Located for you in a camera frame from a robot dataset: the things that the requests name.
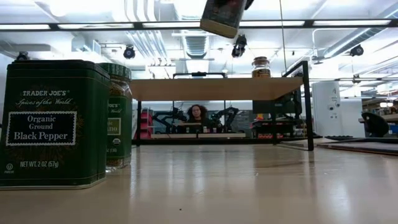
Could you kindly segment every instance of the ceiling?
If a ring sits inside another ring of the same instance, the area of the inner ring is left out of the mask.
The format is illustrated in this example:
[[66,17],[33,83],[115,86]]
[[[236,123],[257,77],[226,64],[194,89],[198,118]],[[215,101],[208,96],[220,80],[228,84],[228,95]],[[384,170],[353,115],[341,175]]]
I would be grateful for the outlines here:
[[[125,1],[136,0],[103,0],[101,4],[94,0],[0,0],[0,23],[176,21],[184,16],[200,17],[205,3],[205,0],[145,0],[145,2],[154,1],[154,4],[145,5],[147,8],[143,6],[140,11],[137,3],[134,5],[136,9],[130,7],[124,10]],[[383,12],[386,9],[396,7],[398,10],[398,0],[382,0],[382,2],[380,4],[380,0],[283,0],[282,16],[283,19],[381,19],[385,16]],[[281,19],[279,0],[255,0],[243,15],[243,20],[268,19]],[[201,34],[203,41],[206,41],[207,54],[205,65],[201,66],[199,63],[197,67],[208,72],[228,70],[230,77],[250,77],[253,58],[266,56],[271,61],[272,75],[278,77],[286,68],[299,60],[311,60],[314,53],[335,45],[355,31],[356,29],[315,32],[313,29],[241,29],[239,33],[246,35],[248,46],[240,58],[231,56],[234,40],[212,34]],[[27,49],[36,49],[34,52],[28,51],[37,59],[94,60],[91,59],[91,55],[82,56],[71,52],[72,39],[83,36],[97,41],[102,46],[100,57],[96,57],[94,61],[103,60],[128,66],[137,71],[136,78],[151,78],[153,73],[157,78],[164,78],[165,74],[188,70],[188,64],[182,60],[189,59],[182,31],[133,32],[132,36],[135,35],[136,38],[141,37],[142,41],[147,41],[147,50],[145,53],[136,46],[136,57],[130,60],[123,57],[123,51],[126,45],[134,45],[137,40],[125,31],[1,32],[0,53],[13,56],[17,54],[16,49],[19,49],[17,46],[25,44]],[[398,72],[395,63],[398,59],[395,58],[398,56],[397,36],[398,29],[385,29],[361,43],[364,55],[360,57],[339,55],[324,60],[319,65],[314,65],[312,62],[310,78],[352,77],[356,73],[364,77],[388,75],[395,77]],[[148,37],[154,37],[159,42],[146,40]],[[40,50],[34,48],[39,45],[50,47]],[[167,60],[172,62],[172,66],[146,67],[158,58],[164,58],[163,62]],[[363,82],[356,88],[363,91],[370,90],[380,83],[369,82],[365,85]],[[341,83],[341,86],[343,92],[352,94],[352,83]]]

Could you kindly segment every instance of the person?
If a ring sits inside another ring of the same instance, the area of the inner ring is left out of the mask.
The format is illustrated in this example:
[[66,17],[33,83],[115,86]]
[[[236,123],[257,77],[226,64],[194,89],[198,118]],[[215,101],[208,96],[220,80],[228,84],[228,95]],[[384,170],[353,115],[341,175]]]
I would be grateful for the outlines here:
[[202,127],[212,128],[215,124],[207,118],[207,109],[202,105],[193,105],[188,111],[189,119],[187,123],[201,123]]

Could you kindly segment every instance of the spice jar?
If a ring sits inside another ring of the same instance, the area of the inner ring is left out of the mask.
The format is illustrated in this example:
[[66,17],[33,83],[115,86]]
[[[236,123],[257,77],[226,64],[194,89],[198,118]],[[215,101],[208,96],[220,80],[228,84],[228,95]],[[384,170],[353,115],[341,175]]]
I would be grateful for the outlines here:
[[267,57],[256,57],[252,63],[253,78],[270,78],[271,77],[271,68],[269,66],[269,61]]
[[101,63],[111,78],[108,101],[108,147],[106,167],[122,168],[131,161],[132,94],[131,70],[113,63]]

